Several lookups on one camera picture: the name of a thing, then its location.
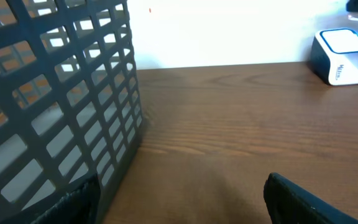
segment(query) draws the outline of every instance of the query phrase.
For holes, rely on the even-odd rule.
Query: electronic device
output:
[[[321,30],[311,47],[311,67],[329,85],[358,84],[358,35],[347,28]]]

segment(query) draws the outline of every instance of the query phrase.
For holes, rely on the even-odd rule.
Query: brown wooden surface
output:
[[[138,71],[149,122],[108,223],[271,223],[279,172],[358,218],[358,85],[304,63]]]

